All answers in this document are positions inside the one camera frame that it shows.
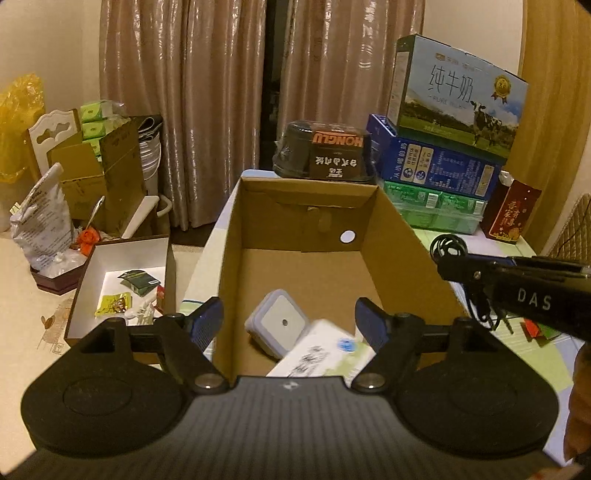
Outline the person's right hand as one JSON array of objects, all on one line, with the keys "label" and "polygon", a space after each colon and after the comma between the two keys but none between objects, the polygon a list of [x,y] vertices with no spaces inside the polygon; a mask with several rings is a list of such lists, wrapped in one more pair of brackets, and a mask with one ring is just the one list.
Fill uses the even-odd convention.
[{"label": "person's right hand", "polygon": [[590,344],[579,350],[573,370],[573,388],[569,398],[569,416],[564,438],[564,458],[572,460],[590,448],[591,364]]}]

